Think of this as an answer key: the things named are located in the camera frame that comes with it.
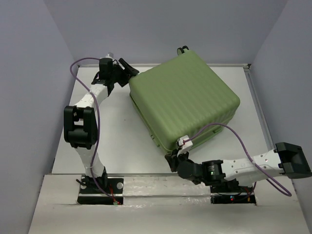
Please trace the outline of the green suitcase with blue lining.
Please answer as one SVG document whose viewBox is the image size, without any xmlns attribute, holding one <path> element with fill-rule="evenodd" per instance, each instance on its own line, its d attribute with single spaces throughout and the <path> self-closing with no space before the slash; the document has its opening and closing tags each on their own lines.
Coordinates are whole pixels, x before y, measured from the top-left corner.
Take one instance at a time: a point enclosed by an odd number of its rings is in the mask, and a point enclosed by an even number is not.
<svg viewBox="0 0 312 234">
<path fill-rule="evenodd" d="M 238 95 L 187 46 L 177 56 L 129 81 L 130 98 L 150 133 L 164 153 L 177 148 L 188 136 L 197 147 L 222 131 L 240 105 Z"/>
</svg>

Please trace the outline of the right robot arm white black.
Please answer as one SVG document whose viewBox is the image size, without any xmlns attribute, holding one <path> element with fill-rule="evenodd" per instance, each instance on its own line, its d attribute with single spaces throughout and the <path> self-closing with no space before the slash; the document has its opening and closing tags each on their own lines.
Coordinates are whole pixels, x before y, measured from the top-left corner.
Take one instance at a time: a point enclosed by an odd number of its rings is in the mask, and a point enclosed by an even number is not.
<svg viewBox="0 0 312 234">
<path fill-rule="evenodd" d="M 198 164 L 188 156 L 188 152 L 179 155 L 178 150 L 174 150 L 165 159 L 171 171 L 176 172 L 180 178 L 195 185 L 225 185 L 229 191 L 250 187 L 255 182 L 278 176 L 302 179 L 312 175 L 302 148 L 285 142 L 277 143 L 275 149 L 251 158 L 218 159 Z"/>
</svg>

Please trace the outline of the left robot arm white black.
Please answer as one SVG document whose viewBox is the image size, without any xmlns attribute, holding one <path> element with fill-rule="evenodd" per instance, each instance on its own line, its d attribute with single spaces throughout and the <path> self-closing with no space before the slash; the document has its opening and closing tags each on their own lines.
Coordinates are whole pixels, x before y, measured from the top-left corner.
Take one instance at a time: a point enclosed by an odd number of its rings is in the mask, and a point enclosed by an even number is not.
<svg viewBox="0 0 312 234">
<path fill-rule="evenodd" d="M 86 94 L 75 105 L 68 105 L 63 112 L 64 140 L 74 148 L 85 168 L 84 186 L 102 193 L 108 187 L 105 166 L 98 156 L 100 139 L 100 104 L 109 97 L 116 84 L 124 87 L 139 71 L 123 58 L 113 59 L 111 55 L 97 58 L 98 72 L 91 85 L 87 86 L 76 75 L 73 78 L 85 89 Z"/>
</svg>

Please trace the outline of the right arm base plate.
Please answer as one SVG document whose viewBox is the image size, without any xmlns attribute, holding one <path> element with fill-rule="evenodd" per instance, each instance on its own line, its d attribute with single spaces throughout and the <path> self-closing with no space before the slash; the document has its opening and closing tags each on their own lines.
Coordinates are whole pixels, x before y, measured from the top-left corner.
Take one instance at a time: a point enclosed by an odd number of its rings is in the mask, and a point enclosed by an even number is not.
<svg viewBox="0 0 312 234">
<path fill-rule="evenodd" d="M 240 186 L 236 180 L 210 186 L 211 204 L 256 204 L 254 186 Z"/>
</svg>

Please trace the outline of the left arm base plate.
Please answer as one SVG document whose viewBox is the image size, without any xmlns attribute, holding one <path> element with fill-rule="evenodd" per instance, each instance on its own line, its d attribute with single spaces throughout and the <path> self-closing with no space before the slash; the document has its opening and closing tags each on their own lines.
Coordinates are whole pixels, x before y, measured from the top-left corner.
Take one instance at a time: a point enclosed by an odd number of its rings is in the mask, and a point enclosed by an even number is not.
<svg viewBox="0 0 312 234">
<path fill-rule="evenodd" d="M 92 178 L 76 179 L 79 184 L 77 203 L 80 205 L 123 205 L 124 178 L 109 177 L 106 188 L 97 187 Z"/>
</svg>

